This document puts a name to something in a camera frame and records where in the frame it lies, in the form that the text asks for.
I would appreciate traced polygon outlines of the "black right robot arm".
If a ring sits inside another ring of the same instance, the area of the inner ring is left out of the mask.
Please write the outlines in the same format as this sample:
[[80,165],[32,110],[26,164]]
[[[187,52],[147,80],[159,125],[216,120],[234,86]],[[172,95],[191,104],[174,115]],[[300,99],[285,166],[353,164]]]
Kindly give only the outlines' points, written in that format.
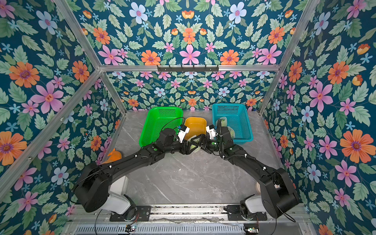
[[244,218],[266,212],[275,219],[284,215],[295,221],[287,212],[299,204],[299,196],[283,168],[267,166],[236,145],[228,127],[220,127],[213,140],[204,137],[201,147],[210,153],[218,152],[220,158],[240,167],[258,183],[259,195],[251,195],[240,202],[240,214]]

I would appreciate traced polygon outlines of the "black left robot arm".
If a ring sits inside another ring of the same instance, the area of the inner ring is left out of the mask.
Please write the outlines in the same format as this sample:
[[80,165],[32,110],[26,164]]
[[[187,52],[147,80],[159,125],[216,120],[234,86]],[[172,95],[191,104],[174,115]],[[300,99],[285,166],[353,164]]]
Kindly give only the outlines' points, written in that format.
[[167,153],[189,155],[192,151],[191,142],[179,138],[173,129],[164,129],[157,141],[131,155],[111,163],[93,163],[84,167],[73,189],[77,203],[82,205],[86,212],[102,209],[120,215],[127,214],[135,208],[135,204],[127,195],[110,191],[114,182],[130,172],[162,160]]

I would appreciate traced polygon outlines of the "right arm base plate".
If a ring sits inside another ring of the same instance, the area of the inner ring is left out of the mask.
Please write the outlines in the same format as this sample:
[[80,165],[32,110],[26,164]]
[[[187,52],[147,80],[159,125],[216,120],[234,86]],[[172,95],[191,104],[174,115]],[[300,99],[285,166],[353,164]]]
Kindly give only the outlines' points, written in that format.
[[229,221],[267,221],[266,213],[252,213],[242,205],[227,205],[223,209],[227,213]]

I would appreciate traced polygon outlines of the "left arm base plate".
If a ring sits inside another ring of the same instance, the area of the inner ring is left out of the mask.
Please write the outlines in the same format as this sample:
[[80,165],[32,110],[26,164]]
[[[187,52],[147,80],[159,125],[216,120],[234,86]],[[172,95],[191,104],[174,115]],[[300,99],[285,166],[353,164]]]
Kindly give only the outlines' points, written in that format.
[[111,222],[145,222],[149,221],[151,206],[130,207],[124,214],[113,212],[110,216]]

